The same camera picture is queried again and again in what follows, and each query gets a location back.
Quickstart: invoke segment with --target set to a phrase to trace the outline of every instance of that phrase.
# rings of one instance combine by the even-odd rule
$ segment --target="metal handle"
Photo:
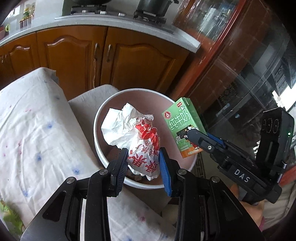
[[[107,62],[110,62],[109,54],[110,54],[110,50],[111,49],[112,49],[112,44],[109,44],[109,46],[108,46],[108,53],[107,53]]]
[[[94,47],[94,77],[93,77],[93,88],[95,88],[95,80],[96,80],[96,64],[97,64],[97,56],[96,56],[96,51],[97,49],[100,48],[100,45],[96,43]]]

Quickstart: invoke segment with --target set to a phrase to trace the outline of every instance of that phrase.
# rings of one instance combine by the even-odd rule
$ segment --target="silver bolt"
[[[212,181],[215,182],[215,183],[218,183],[218,182],[220,182],[220,178],[218,178],[216,176],[213,176]]]
[[[75,178],[73,178],[73,177],[69,177],[69,178],[67,178],[67,180],[66,180],[66,182],[67,183],[72,183],[72,182],[74,182],[75,181]]]
[[[180,175],[185,175],[185,174],[187,173],[187,171],[186,171],[185,169],[179,169],[179,170],[178,170],[178,173],[179,173]]]
[[[108,172],[109,171],[107,169],[102,169],[102,170],[99,171],[99,174],[106,175],[106,174],[108,174]]]

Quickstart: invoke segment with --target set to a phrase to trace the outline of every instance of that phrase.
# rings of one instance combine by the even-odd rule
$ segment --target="cooking pot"
[[[164,17],[172,2],[179,3],[178,0],[140,0],[137,10],[155,14],[157,17]]]
[[[111,0],[72,0],[78,5],[102,5],[110,2]]]

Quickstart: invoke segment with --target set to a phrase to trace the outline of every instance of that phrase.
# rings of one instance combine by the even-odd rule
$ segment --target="cabinet door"
[[[109,27],[100,83],[119,90],[146,88],[165,93],[188,53],[154,36]]]
[[[102,26],[65,26],[37,32],[41,66],[57,71],[67,100],[99,85],[94,75],[99,76],[105,31]]]
[[[15,80],[4,46],[0,47],[0,90]]]
[[[4,49],[16,79],[40,67],[36,33],[10,41]]]

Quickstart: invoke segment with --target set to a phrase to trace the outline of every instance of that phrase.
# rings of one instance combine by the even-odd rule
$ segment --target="countertop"
[[[69,15],[62,17],[56,17],[56,15],[52,14],[33,19],[31,25],[21,29],[10,30],[9,35],[0,40],[0,46],[32,32],[68,25],[99,25],[130,29],[167,40],[194,53],[196,53],[200,46],[200,42],[172,25],[159,27],[142,20],[135,20],[132,16],[128,15],[126,17],[118,17],[97,14]]]

